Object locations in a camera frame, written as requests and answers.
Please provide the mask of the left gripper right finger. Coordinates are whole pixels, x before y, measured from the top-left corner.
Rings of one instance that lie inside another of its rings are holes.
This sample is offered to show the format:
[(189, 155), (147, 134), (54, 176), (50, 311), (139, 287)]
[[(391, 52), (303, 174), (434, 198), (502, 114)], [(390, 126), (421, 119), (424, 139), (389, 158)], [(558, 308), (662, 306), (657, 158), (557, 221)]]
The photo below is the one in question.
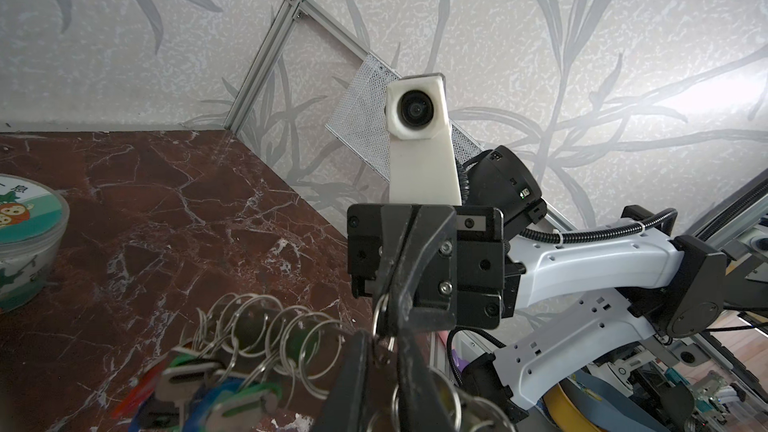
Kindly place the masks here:
[(400, 431), (454, 431), (414, 333), (400, 329), (397, 346), (397, 425)]

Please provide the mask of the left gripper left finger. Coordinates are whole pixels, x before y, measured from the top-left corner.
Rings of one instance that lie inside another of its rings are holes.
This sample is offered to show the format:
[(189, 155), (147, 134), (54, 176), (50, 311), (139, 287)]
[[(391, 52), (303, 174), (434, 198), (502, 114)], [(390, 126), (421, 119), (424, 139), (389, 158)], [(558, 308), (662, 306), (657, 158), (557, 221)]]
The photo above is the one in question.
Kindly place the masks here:
[(346, 343), (344, 362), (324, 402), (312, 432), (363, 431), (366, 413), (365, 388), (372, 356), (372, 336), (358, 330)]

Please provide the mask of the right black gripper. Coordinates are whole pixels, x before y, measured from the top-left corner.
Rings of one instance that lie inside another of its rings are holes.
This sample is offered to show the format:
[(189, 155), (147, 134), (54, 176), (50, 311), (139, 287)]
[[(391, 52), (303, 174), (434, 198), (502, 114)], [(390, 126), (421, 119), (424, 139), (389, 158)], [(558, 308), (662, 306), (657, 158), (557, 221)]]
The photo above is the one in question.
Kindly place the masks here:
[(355, 204), (347, 237), (352, 293), (371, 298), (378, 329), (403, 336), (498, 326), (506, 260), (499, 210)]

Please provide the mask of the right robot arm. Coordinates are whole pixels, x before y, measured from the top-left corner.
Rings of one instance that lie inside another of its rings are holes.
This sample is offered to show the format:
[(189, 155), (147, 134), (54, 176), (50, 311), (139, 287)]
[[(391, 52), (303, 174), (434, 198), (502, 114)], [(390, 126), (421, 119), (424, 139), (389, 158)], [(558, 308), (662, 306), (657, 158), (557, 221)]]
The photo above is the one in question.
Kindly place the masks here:
[(496, 328), (517, 311), (575, 294), (578, 301), (526, 338), (485, 353), (452, 375), (459, 388), (526, 416), (556, 383), (588, 363), (655, 335), (710, 331), (725, 308), (728, 255), (696, 236), (673, 236), (676, 213), (624, 209), (603, 229), (541, 232), (547, 206), (508, 148), (439, 166), (459, 185), (412, 188), (405, 204), (356, 204), (347, 212), (355, 296), (374, 308), (372, 335), (397, 347), (400, 420), (427, 394), (415, 356), (420, 332)]

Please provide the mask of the round green tin can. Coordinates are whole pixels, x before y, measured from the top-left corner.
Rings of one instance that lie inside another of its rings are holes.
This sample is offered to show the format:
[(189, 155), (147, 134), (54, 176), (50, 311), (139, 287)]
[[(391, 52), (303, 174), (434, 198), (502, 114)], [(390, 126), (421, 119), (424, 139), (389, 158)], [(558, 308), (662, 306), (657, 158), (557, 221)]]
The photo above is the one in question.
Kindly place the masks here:
[(31, 179), (1, 176), (1, 312), (31, 301), (48, 285), (67, 229), (62, 195)]

